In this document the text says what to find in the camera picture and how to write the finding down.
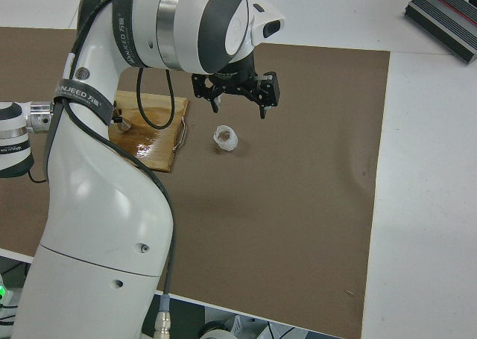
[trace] white tabletop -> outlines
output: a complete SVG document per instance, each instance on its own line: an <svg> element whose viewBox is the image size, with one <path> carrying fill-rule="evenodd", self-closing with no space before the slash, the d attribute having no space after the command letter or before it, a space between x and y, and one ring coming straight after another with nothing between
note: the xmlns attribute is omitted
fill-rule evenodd
<svg viewBox="0 0 477 339"><path fill-rule="evenodd" d="M410 0L268 0L271 42L389 50L363 339L477 333L477 64L403 17ZM79 0L0 0L0 26L70 28Z"/></svg>

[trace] white robotic arm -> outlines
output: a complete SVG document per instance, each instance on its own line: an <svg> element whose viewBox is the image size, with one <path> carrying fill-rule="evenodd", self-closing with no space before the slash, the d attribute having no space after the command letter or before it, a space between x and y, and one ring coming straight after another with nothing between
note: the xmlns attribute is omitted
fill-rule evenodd
<svg viewBox="0 0 477 339"><path fill-rule="evenodd" d="M82 0L45 152L48 222L13 339L140 335L173 220L160 181L136 160L129 158L143 171L125 162L107 139L119 76L131 66L191 72L196 95L214 111L216 97L227 92L255 101L265 116L277 105L278 85L274 74L256 75L252 50L282 27L272 7L250 0ZM210 89L202 84L207 75ZM2 108L19 112L16 104L0 105L0 117ZM0 135L25 127L22 114ZM10 134L10 145L24 140L20 133ZM0 171L27 159L29 148L23 151L9 163L0 154ZM167 337L165 330L155 338Z"/></svg>

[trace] red cable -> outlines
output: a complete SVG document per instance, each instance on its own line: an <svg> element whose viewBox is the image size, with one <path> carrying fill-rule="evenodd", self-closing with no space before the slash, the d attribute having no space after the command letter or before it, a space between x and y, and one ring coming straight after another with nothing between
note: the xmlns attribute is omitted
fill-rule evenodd
<svg viewBox="0 0 477 339"><path fill-rule="evenodd" d="M451 4L449 4L447 1L445 0L439 0L440 2L442 2L443 4L445 4L448 8L454 10L456 13L458 13L459 15L461 15L462 17L464 17L468 22L474 24L475 26L477 26L477 22L474 21L473 19L471 19L470 17L468 17L465 13L462 13L461 11L457 10L455 7L453 7Z"/></svg>

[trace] white device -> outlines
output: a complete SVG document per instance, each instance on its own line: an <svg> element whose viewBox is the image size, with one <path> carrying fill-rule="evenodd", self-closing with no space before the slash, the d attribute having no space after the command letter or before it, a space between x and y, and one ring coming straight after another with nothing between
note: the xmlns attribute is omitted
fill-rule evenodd
<svg viewBox="0 0 477 339"><path fill-rule="evenodd" d="M252 0L82 0L79 19L80 47L69 55L48 121L48 222L12 339L143 338L171 243L171 210L150 177L92 135L107 139L126 68L220 73L284 22ZM0 146L28 140L28 106L20 109L0 104ZM2 118L5 110L15 117ZM12 154L0 153L0 171L31 156L29 148ZM168 338L167 315L158 323L154 337Z"/></svg>

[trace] crumpled white object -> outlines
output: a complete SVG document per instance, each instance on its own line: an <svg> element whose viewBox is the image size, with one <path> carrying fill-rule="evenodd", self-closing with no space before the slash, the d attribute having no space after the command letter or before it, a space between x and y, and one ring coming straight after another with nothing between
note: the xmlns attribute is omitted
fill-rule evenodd
<svg viewBox="0 0 477 339"><path fill-rule="evenodd" d="M227 125L219 125L217 127L214 133L214 140L225 151L233 151L239 143L236 132Z"/></svg>

